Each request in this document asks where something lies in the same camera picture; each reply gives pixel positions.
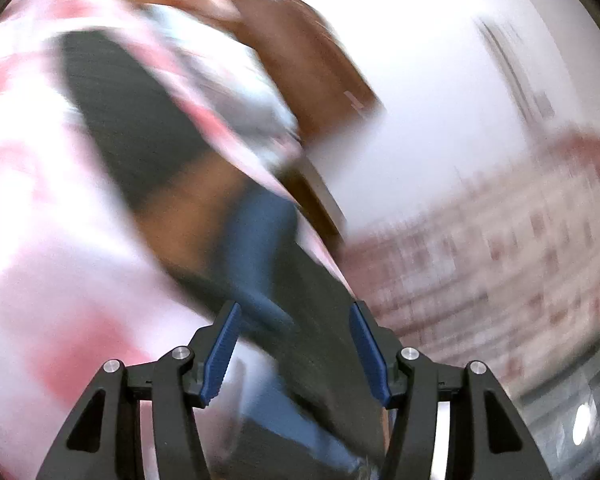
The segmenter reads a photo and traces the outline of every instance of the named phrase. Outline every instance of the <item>triangular cutout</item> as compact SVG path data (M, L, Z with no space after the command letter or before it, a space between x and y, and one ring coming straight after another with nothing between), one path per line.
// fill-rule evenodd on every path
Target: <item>triangular cutout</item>
M95 453L100 449L100 431L102 430L105 396L104 390L98 390L91 397L66 441L68 449L86 451L87 453Z
M520 451L522 440L493 392L484 393L489 449L492 453Z

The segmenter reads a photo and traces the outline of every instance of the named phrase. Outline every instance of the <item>blue rubber pad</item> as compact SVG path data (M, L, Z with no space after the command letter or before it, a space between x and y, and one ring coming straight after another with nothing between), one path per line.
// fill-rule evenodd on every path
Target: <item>blue rubber pad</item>
M352 304L349 311L349 330L353 343L358 351L358 357L365 371L366 382L369 384L371 394L387 407L391 400L389 391L386 363L371 335L371 330L357 304Z
M240 305L234 303L209 356L206 358L204 381L200 389L200 399L205 406L220 391L224 374L240 335L241 318Z

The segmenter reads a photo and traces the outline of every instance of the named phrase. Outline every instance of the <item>wall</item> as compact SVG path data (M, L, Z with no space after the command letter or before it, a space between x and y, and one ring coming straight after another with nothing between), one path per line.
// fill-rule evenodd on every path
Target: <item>wall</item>
M309 158L356 234L409 218L468 177L517 158L528 131L476 19L511 23L538 59L557 124L582 120L560 53L529 0L306 0L331 23L384 104Z
M584 124L600 135L600 30L579 0L530 0L554 37L582 103Z

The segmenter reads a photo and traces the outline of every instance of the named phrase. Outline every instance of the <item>silver screw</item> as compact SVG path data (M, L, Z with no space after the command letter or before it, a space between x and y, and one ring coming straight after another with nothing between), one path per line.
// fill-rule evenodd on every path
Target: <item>silver screw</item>
M107 374L112 374L113 372L117 371L118 368L120 368L120 361L117 359L109 359L106 363L104 363L102 368L104 368L104 371L106 371Z
M469 365L474 374L482 375L487 371L487 366L482 361L474 361Z
M418 352L415 348L407 346L407 348L403 348L400 351L400 355L407 359L407 361L415 361L418 357L420 357L420 352Z
M186 359L191 354L191 350L186 346L178 346L171 351L171 357L174 359Z

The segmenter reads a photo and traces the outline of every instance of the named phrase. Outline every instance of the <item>round metal bolt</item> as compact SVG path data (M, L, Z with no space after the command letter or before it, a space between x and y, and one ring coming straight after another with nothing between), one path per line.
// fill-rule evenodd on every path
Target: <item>round metal bolt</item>
M178 346L171 351L171 357L174 359L186 359L191 354L191 350L189 350L186 346Z
M415 361L418 357L420 357L420 352L418 352L415 348L407 346L407 348L403 348L400 351L400 355L407 359L407 361Z
M482 375L487 371L487 366L482 361L474 361L469 365L474 374Z
M106 371L107 374L112 374L120 368L120 361L117 359L109 359L104 363L102 368L104 368L104 371Z

